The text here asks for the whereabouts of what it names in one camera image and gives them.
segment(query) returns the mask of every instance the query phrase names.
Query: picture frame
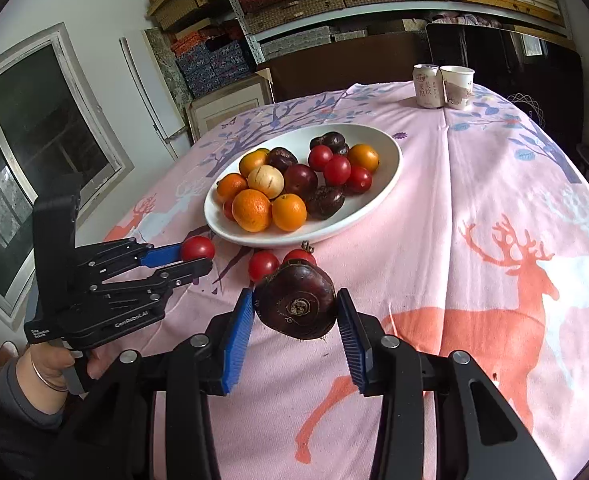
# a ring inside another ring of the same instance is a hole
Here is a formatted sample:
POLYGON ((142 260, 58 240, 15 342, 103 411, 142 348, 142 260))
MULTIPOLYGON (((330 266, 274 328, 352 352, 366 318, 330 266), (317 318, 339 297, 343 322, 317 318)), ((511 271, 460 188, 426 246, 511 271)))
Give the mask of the picture frame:
POLYGON ((270 69, 207 94, 186 106, 194 142, 218 124, 252 108, 274 103, 270 69))

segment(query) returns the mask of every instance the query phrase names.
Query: window frame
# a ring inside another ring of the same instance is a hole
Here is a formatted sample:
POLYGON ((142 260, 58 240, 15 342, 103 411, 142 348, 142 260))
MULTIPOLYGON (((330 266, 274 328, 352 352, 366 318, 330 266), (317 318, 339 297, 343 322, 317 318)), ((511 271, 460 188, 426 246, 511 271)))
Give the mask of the window frame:
MULTIPOLYGON (((77 224, 80 225, 97 208, 108 193, 123 180, 134 165, 126 150, 110 127, 103 110, 95 98, 88 80, 79 64, 70 37, 63 23, 58 23, 16 44, 0 55, 0 75, 19 61, 41 48, 52 46, 65 82, 83 120, 100 146, 108 164, 81 190, 81 209, 77 224)), ((6 164, 13 173, 28 202, 34 205, 37 194, 18 164, 0 124, 0 149, 6 164)), ((17 330, 26 308, 26 299, 34 282, 34 251, 30 251, 5 296, 0 293, 0 319, 17 330)))

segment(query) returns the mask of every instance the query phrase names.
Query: pink tablecloth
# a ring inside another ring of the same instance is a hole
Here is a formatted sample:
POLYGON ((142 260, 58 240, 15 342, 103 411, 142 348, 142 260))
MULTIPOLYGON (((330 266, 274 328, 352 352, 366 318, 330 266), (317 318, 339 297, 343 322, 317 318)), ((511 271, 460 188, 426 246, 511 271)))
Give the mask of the pink tablecloth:
MULTIPOLYGON (((589 186, 493 92, 475 86, 466 112, 424 110, 413 96, 412 83, 353 86, 245 112, 201 139, 110 237, 163 245, 212 235, 203 203, 217 174, 287 130, 337 122, 387 132, 404 153, 399 183, 367 221, 316 245, 319 266, 388 333, 422 351, 468 349, 569 480, 589 459, 589 186)), ((161 323, 100 349, 102 365, 124 348, 169 351, 232 308, 250 249, 213 240, 210 275, 177 289, 161 323)), ((210 401, 222 477, 367 479, 381 401, 355 394, 347 375, 336 327, 300 342, 255 320, 238 386, 210 401)), ((429 480, 434 407, 425 403, 429 480)))

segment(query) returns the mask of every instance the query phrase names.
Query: orange deer print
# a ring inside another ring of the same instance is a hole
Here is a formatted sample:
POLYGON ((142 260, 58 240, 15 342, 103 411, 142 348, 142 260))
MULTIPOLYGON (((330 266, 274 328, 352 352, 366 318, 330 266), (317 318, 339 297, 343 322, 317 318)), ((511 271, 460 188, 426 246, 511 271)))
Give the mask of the orange deer print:
MULTIPOLYGON (((474 227, 471 224, 459 232, 484 262, 508 267, 506 274, 517 277, 518 307, 469 311, 428 306, 386 317, 383 329, 386 333, 398 335, 421 352, 442 356, 456 349, 471 352, 484 372, 498 381, 501 393, 513 401, 516 412, 531 432, 533 420, 527 403, 527 376, 539 361, 545 338, 543 294, 553 300, 559 299, 559 291, 536 262, 548 261, 554 254, 545 253, 543 242, 537 249, 536 241, 530 238, 527 230, 525 243, 520 244, 510 220, 503 215, 503 222, 495 224, 493 230, 496 233, 492 235, 502 252, 499 260, 474 242, 474 227), (519 258, 512 256, 513 248, 519 252, 519 258)), ((356 391, 350 376, 334 380, 325 399, 310 414, 294 439, 296 460, 310 462, 308 443, 314 428, 335 404, 356 391)))
POLYGON ((134 206, 134 209, 132 209, 132 219, 124 226, 115 225, 108 233, 108 236, 106 236, 105 241, 111 242, 112 240, 126 238, 134 229, 139 227, 139 224, 142 222, 143 218, 148 213, 152 212, 156 201, 156 194, 141 200, 136 206, 134 206))

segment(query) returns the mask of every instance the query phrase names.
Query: can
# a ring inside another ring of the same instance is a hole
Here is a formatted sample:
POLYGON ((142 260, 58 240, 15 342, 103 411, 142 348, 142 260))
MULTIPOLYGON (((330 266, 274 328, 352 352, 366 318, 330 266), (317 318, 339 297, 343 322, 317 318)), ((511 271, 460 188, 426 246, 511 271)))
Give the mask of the can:
POLYGON ((445 106, 443 75, 437 65, 415 65, 412 72, 415 83, 417 104, 423 108, 442 108, 445 106))

